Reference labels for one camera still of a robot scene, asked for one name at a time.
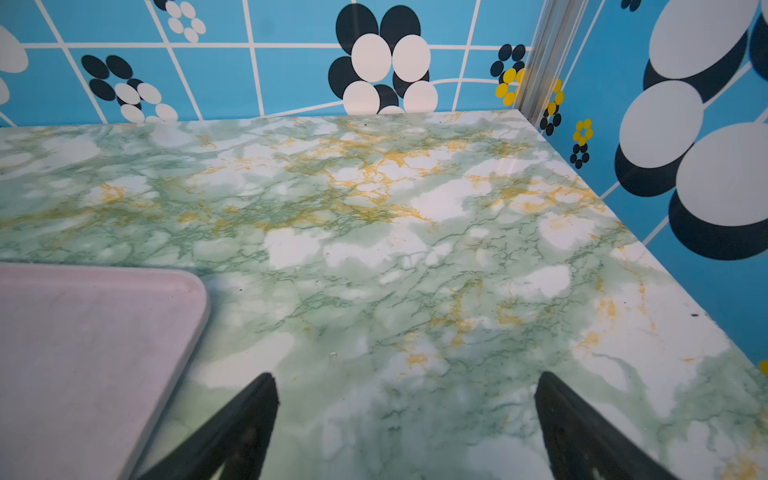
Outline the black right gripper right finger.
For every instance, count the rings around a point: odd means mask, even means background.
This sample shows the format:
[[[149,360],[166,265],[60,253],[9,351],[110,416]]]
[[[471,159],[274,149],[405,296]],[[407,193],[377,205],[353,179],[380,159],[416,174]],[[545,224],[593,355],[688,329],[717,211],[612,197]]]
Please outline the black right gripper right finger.
[[[672,479],[674,475],[550,371],[534,395],[556,479]]]

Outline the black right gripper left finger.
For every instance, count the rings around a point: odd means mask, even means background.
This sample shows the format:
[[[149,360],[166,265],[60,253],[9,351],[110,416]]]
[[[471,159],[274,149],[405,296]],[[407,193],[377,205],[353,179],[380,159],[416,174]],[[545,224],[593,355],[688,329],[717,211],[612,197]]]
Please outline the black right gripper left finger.
[[[268,372],[259,375],[141,477],[259,478],[279,405],[275,378]]]

